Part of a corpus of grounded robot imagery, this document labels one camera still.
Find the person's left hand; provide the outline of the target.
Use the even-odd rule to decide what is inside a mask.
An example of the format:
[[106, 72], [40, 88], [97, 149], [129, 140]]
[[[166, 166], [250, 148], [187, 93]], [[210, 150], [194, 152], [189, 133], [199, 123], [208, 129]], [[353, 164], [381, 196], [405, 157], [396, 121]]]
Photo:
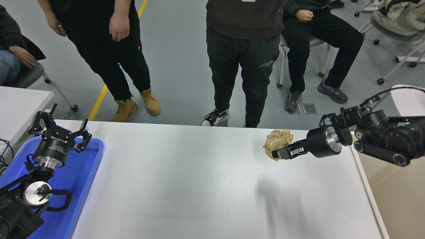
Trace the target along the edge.
[[128, 13], [113, 13], [110, 19], [109, 32], [115, 42], [126, 39], [129, 36]]

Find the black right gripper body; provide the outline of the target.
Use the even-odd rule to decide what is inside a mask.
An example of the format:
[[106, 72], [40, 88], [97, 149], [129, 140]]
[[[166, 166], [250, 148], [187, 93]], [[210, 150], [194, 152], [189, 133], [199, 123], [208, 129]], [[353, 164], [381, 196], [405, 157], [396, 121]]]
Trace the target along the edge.
[[306, 136], [305, 148], [317, 158], [334, 155], [328, 139], [331, 137], [331, 127], [315, 128]]

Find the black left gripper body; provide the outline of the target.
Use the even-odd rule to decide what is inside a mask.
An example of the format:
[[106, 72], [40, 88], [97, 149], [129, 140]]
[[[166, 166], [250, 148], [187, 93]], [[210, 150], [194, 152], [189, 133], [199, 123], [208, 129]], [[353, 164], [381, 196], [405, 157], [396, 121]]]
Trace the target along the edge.
[[42, 139], [33, 153], [33, 161], [37, 164], [46, 157], [59, 161], [59, 164], [65, 164], [68, 160], [71, 148], [75, 145], [73, 139], [67, 138], [71, 132], [67, 129], [60, 129], [59, 133], [52, 129], [47, 129], [42, 134]]

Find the person's right hand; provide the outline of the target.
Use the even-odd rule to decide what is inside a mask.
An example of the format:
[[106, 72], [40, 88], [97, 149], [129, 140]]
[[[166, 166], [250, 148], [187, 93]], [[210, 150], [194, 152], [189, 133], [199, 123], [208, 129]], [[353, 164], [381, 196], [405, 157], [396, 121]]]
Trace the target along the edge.
[[49, 27], [59, 36], [66, 37], [64, 27], [55, 17], [55, 15], [53, 13], [46, 13], [45, 16]]
[[296, 12], [295, 17], [303, 23], [312, 21], [314, 13], [309, 10], [299, 10]]

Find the person's hand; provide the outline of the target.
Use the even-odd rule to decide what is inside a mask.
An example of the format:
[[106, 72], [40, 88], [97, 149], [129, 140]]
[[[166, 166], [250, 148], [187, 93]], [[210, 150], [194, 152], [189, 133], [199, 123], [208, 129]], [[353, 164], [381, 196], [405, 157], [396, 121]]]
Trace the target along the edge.
[[20, 46], [10, 46], [9, 50], [12, 51], [20, 62], [28, 69], [36, 67], [36, 59], [26, 49]]

